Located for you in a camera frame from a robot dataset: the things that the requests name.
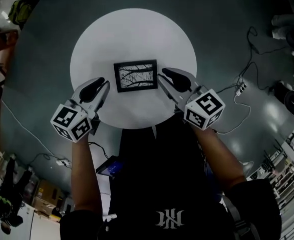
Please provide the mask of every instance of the standing person in black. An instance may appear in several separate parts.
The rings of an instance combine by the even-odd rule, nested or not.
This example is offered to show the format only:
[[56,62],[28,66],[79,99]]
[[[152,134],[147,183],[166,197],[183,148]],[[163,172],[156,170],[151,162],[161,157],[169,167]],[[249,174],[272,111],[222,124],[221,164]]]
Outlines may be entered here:
[[1,229],[9,235],[11,226],[18,227],[23,223],[18,211],[22,204],[23,193],[32,176],[32,169],[25,171],[17,184],[13,183],[15,169],[15,156],[13,155],[7,165],[7,171],[2,185],[0,186],[0,220]]
[[268,180],[246,181],[240,162],[212,129],[202,131],[173,116],[156,125],[153,140],[146,138],[151,129],[133,131],[111,189],[110,209],[117,218],[107,224],[88,136],[73,144],[75,211],[60,221],[61,240],[235,239],[235,221],[214,198],[198,144],[245,225],[253,224],[260,240],[280,238],[281,217]]

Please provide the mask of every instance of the gray floor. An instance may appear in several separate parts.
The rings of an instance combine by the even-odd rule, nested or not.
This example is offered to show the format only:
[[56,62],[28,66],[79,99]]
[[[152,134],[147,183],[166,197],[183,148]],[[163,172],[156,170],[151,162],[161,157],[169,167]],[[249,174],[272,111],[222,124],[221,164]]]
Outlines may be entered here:
[[[259,36],[252,41],[266,51],[284,45],[266,35],[274,13],[271,0],[41,0],[22,31],[7,80],[4,101],[19,120],[60,157],[71,158],[71,144],[59,137],[50,119],[59,103],[73,92],[70,58],[81,33],[99,17],[125,8],[159,12],[175,21],[189,36],[197,57],[197,78],[209,88],[220,90],[234,80],[246,65],[249,49],[246,32],[255,26]],[[254,56],[259,66],[259,84],[266,86],[282,79],[292,82],[294,74],[290,50]],[[238,102],[251,105],[250,118],[221,139],[242,161],[258,167],[263,150],[272,149],[272,140],[283,140],[294,127],[294,118],[273,96],[260,91],[251,68],[245,75],[246,91]],[[227,131],[237,125],[247,108],[233,103],[234,91],[221,97],[226,110],[214,125]],[[45,153],[37,141],[2,110],[3,147],[16,152],[27,163],[37,153]],[[119,150],[121,130],[108,125],[98,129],[96,141],[110,155]],[[39,158],[34,163],[41,177],[64,190],[70,189],[70,171],[54,160]]]

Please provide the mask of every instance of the white cable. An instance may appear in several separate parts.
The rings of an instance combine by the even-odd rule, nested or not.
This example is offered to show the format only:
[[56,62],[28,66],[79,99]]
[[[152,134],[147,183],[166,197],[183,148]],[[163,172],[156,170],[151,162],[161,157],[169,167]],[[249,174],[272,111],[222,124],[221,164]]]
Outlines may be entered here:
[[5,102],[3,100],[1,100],[2,103],[7,107],[7,109],[9,110],[9,112],[11,113],[11,115],[13,116],[13,118],[18,122],[18,124],[25,129],[28,133],[30,133],[34,138],[36,138],[38,140],[38,142],[40,142],[40,144],[53,156],[55,156],[43,143],[41,140],[39,140],[39,138],[37,136],[35,136],[32,132],[30,132],[27,128],[25,128],[22,123],[20,123],[20,121],[16,118],[16,116],[13,114],[13,112],[11,111],[11,109],[7,106],[7,104],[5,104]]
[[237,105],[243,105],[243,106],[245,106],[245,107],[248,107],[249,108],[249,113],[248,113],[248,115],[240,122],[240,124],[238,124],[235,128],[233,128],[233,129],[231,129],[230,131],[227,131],[227,132],[217,132],[218,134],[220,134],[220,135],[225,135],[225,134],[229,134],[229,133],[231,133],[233,130],[236,130],[238,127],[240,127],[241,126],[241,124],[250,116],[250,113],[251,113],[251,107],[249,106],[249,105],[246,105],[246,104],[243,104],[243,103],[237,103],[236,102],[236,95],[235,95],[235,97],[233,98],[233,101],[235,102],[235,104],[237,104]]

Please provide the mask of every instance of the white marker cube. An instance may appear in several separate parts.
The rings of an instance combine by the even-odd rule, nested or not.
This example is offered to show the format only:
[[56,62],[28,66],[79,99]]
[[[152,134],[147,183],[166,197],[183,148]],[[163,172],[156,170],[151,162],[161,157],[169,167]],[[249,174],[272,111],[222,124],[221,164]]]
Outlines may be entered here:
[[59,135],[73,142],[78,142],[92,129],[90,119],[85,112],[62,104],[59,105],[50,122]]
[[205,130],[220,118],[225,107],[215,91],[210,89],[185,106],[184,119]]

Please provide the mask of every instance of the backpack strap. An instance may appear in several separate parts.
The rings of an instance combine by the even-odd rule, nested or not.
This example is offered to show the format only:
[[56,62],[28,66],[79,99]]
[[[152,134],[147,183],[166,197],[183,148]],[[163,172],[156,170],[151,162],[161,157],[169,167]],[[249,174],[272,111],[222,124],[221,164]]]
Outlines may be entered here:
[[240,213],[236,206],[233,205],[233,203],[230,201],[228,197],[225,195],[222,195],[222,199],[232,216],[232,219],[234,221],[234,236],[236,240],[241,240],[241,238],[251,232],[255,240],[260,240],[259,233],[255,227],[254,224],[252,223],[247,223],[240,217]]

